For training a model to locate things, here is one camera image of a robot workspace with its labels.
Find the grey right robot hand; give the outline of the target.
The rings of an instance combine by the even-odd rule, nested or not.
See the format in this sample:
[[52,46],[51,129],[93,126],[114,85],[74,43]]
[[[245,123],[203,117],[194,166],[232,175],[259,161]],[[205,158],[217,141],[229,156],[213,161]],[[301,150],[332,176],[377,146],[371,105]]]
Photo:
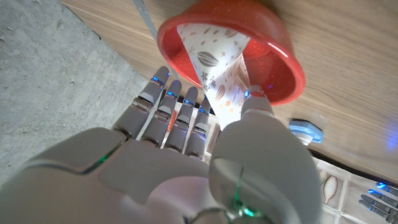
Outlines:
[[167,132],[181,83],[160,67],[111,129],[80,132],[31,158],[1,188],[2,223],[318,223],[312,156],[260,86],[202,161],[203,102],[192,132]]

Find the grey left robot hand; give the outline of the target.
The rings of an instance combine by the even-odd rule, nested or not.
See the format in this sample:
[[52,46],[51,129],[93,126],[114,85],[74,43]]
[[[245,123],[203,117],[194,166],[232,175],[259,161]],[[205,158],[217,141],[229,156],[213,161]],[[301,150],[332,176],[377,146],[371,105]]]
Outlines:
[[386,223],[397,224],[397,187],[376,182],[376,188],[362,194],[358,202]]

